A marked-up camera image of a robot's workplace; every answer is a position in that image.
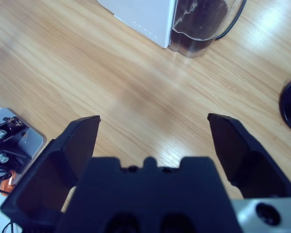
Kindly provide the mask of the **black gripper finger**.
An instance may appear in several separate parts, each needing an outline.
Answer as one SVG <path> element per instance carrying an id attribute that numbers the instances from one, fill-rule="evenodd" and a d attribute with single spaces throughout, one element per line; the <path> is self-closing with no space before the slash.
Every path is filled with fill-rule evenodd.
<path id="1" fill-rule="evenodd" d="M 40 153 L 0 210 L 24 230 L 54 230 L 62 206 L 93 156 L 99 116 L 74 120 Z"/>
<path id="2" fill-rule="evenodd" d="M 291 182 L 262 144 L 235 118 L 209 113 L 216 155 L 246 199 L 291 197 Z"/>

